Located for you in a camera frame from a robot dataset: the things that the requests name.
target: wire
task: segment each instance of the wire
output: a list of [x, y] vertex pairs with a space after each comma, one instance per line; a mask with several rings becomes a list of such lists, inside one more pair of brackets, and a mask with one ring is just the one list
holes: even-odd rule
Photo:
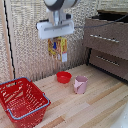
[[118, 22], [118, 21], [124, 19], [124, 18], [127, 17], [127, 16], [128, 16], [128, 14], [126, 14], [126, 15], [123, 16], [123, 17], [121, 17], [120, 19], [117, 19], [117, 20], [115, 20], [115, 21], [112, 21], [112, 22], [106, 23], [106, 24], [102, 24], [102, 25], [97, 25], [97, 26], [78, 26], [78, 27], [75, 27], [75, 28], [96, 28], [96, 27], [102, 27], [102, 26], [106, 26], [106, 25], [109, 25], [109, 24], [113, 24], [113, 23], [115, 23], [115, 22]]

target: cabinet drawer front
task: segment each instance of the cabinet drawer front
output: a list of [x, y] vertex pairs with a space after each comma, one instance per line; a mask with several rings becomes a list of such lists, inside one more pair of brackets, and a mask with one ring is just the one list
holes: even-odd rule
[[[105, 23], [110, 23], [110, 21], [86, 20], [87, 26], [96, 26]], [[128, 60], [127, 29], [128, 24], [123, 23], [114, 23], [104, 27], [85, 29], [84, 44], [86, 47]]]
[[90, 63], [128, 80], [128, 61], [92, 50]]

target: basket handle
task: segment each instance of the basket handle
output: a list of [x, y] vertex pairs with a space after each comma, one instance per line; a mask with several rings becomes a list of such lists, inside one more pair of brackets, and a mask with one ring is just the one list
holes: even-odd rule
[[36, 111], [39, 111], [40, 109], [42, 109], [42, 108], [44, 108], [44, 107], [46, 107], [46, 106], [48, 106], [48, 105], [50, 104], [49, 99], [45, 96], [44, 93], [43, 93], [43, 96], [48, 100], [48, 103], [47, 103], [47, 104], [45, 104], [45, 105], [43, 105], [43, 106], [41, 106], [41, 107], [39, 107], [39, 108], [37, 108], [37, 109], [35, 109], [35, 110], [33, 110], [33, 111], [31, 111], [31, 112], [29, 112], [29, 113], [27, 113], [27, 114], [21, 116], [21, 117], [18, 117], [18, 118], [14, 117], [13, 114], [12, 114], [12, 112], [11, 112], [11, 110], [10, 110], [9, 108], [7, 109], [7, 111], [10, 113], [11, 117], [12, 117], [14, 120], [21, 120], [21, 119], [23, 119], [24, 117], [29, 116], [30, 114], [32, 114], [32, 113], [34, 113], [34, 112], [36, 112]]
[[11, 82], [13, 82], [13, 81], [19, 80], [19, 79], [21, 79], [21, 78], [25, 78], [25, 79], [27, 79], [29, 82], [31, 82], [31, 80], [29, 80], [27, 77], [20, 77], [20, 78], [16, 78], [16, 79], [13, 79], [13, 80], [7, 81], [7, 82], [5, 82], [5, 83], [1, 83], [0, 85], [8, 84], [8, 83], [11, 83]]

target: metal handle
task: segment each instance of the metal handle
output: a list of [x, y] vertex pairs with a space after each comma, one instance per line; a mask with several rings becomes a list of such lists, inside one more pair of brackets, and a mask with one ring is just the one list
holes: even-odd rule
[[100, 56], [96, 56], [96, 57], [99, 58], [99, 59], [102, 59], [102, 60], [104, 60], [104, 61], [106, 61], [106, 62], [108, 62], [108, 63], [111, 63], [111, 64], [113, 64], [113, 65], [120, 66], [119, 64], [117, 64], [117, 63], [115, 63], [115, 62], [112, 62], [112, 61], [110, 61], [110, 60], [108, 60], [108, 59], [105, 59], [105, 58], [103, 58], [103, 57], [100, 57]]
[[12, 112], [11, 112], [11, 110], [10, 110], [9, 108], [7, 109], [7, 111], [10, 113], [11, 117], [12, 117], [14, 120], [21, 120], [21, 119], [23, 119], [24, 117], [29, 116], [30, 114], [32, 114], [32, 113], [34, 113], [34, 112], [36, 112], [36, 111], [38, 111], [38, 110], [40, 110], [40, 109], [42, 109], [42, 108], [44, 108], [44, 107], [46, 107], [46, 106], [48, 106], [48, 105], [50, 104], [49, 99], [44, 95], [44, 93], [43, 93], [43, 96], [48, 100], [48, 103], [47, 103], [47, 104], [45, 104], [45, 105], [43, 105], [43, 106], [41, 106], [41, 107], [39, 107], [39, 108], [37, 108], [37, 109], [35, 109], [35, 110], [33, 110], [33, 111], [27, 113], [27, 114], [25, 114], [25, 115], [23, 115], [23, 116], [21, 116], [21, 117], [19, 117], [19, 118], [14, 117], [13, 114], [12, 114]]
[[99, 39], [103, 39], [103, 40], [107, 40], [107, 41], [112, 41], [112, 42], [115, 42], [115, 43], [119, 43], [119, 41], [114, 40], [114, 39], [107, 39], [107, 38], [104, 38], [104, 37], [101, 37], [101, 36], [96, 36], [96, 35], [90, 35], [90, 36], [95, 37], [95, 38], [99, 38]]

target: plastic basket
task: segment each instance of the plastic basket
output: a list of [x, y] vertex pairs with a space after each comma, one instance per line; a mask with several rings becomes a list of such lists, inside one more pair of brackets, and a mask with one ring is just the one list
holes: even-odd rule
[[0, 103], [16, 128], [33, 128], [51, 102], [32, 81], [18, 78], [0, 84]]

